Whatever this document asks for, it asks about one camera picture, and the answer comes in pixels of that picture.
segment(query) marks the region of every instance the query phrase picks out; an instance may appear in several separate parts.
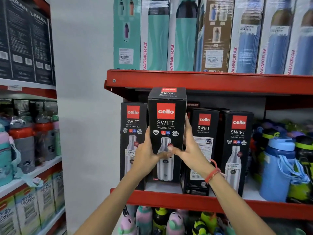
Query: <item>red square logo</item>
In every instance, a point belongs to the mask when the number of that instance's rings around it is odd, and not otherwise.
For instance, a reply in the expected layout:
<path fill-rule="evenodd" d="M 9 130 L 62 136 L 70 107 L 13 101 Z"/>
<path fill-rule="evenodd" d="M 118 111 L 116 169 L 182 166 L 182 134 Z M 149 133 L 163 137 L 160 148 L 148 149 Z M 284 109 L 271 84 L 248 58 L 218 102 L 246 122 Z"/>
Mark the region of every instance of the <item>red square logo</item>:
<path fill-rule="evenodd" d="M 140 106 L 127 106 L 127 119 L 139 119 Z"/>
<path fill-rule="evenodd" d="M 232 129 L 246 129 L 247 116 L 233 115 Z"/>
<path fill-rule="evenodd" d="M 157 103 L 156 106 L 158 119 L 175 119 L 175 103 Z"/>
<path fill-rule="evenodd" d="M 199 114 L 198 125 L 210 126 L 211 124 L 211 114 Z"/>
<path fill-rule="evenodd" d="M 176 92 L 177 88 L 165 88 L 163 87 L 161 92 Z"/>

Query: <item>teal bottle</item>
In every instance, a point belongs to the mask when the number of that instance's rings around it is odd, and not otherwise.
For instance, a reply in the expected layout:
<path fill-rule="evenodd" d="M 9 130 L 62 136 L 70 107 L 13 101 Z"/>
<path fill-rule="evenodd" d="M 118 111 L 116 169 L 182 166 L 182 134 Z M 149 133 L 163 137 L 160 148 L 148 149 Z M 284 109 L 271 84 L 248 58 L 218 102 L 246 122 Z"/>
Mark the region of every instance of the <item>teal bottle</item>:
<path fill-rule="evenodd" d="M 148 12 L 147 70 L 167 70 L 169 0 L 152 0 Z"/>
<path fill-rule="evenodd" d="M 174 71 L 192 72 L 194 69 L 197 8 L 195 0 L 180 0 L 176 12 Z"/>

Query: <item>brown box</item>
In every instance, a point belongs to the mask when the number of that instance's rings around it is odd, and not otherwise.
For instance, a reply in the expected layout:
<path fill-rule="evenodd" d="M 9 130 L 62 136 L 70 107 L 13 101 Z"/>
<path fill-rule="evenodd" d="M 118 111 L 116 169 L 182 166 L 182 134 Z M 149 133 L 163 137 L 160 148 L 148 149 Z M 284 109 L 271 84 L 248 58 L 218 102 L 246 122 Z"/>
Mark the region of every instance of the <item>brown box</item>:
<path fill-rule="evenodd" d="M 227 72 L 234 0 L 202 0 L 194 71 Z"/>

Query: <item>white shelf surface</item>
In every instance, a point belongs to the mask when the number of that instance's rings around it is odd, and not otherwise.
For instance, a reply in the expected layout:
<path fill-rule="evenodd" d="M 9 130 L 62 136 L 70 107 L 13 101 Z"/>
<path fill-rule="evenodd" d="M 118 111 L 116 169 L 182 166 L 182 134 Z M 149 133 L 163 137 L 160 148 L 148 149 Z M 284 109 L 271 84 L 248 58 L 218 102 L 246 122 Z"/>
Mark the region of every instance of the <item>white shelf surface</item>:
<path fill-rule="evenodd" d="M 146 183 L 145 191 L 182 194 L 182 187 L 180 183 L 155 181 L 149 178 Z M 209 190 L 209 196 L 215 197 L 211 188 Z M 248 178 L 248 182 L 245 183 L 242 198 L 245 200 L 266 201 L 260 196 L 259 185 L 252 178 Z"/>
<path fill-rule="evenodd" d="M 42 166 L 36 167 L 35 170 L 28 173 L 27 175 L 31 177 L 36 177 L 39 174 L 43 173 L 44 171 L 48 170 L 49 168 L 53 167 L 57 163 L 61 162 L 62 158 L 61 156 L 57 156 L 55 159 L 44 162 Z M 12 192 L 13 190 L 17 189 L 18 187 L 25 184 L 25 182 L 21 179 L 13 179 L 10 183 L 0 186 L 0 199 L 4 196 L 6 196 L 8 193 Z"/>
<path fill-rule="evenodd" d="M 2 79 L 2 78 L 0 78 L 0 85 L 3 85 L 3 86 L 21 86 L 21 87 L 51 89 L 51 90 L 56 89 L 56 87 L 53 85 L 42 84 L 42 83 L 37 83 L 37 82 L 18 81 L 18 80 L 13 80 L 13 79 Z"/>
<path fill-rule="evenodd" d="M 65 207 L 63 207 L 59 213 L 56 214 L 56 216 L 48 223 L 48 225 L 41 230 L 37 235 L 46 235 L 49 230 L 53 227 L 53 225 L 59 220 L 59 218 L 64 214 Z"/>

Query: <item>person's right hand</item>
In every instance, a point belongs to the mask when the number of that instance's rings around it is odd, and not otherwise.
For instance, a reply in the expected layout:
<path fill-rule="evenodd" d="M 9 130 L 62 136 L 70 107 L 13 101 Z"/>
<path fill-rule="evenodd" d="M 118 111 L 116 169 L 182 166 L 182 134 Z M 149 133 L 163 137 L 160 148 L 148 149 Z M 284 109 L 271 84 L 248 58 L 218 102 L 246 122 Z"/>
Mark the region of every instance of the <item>person's right hand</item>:
<path fill-rule="evenodd" d="M 185 152 L 173 146 L 168 146 L 167 148 L 170 152 L 179 156 L 190 169 L 200 174 L 203 178 L 206 178 L 209 173 L 214 170 L 214 166 L 206 159 L 198 144 L 195 142 L 187 114 L 185 119 L 185 136 Z"/>

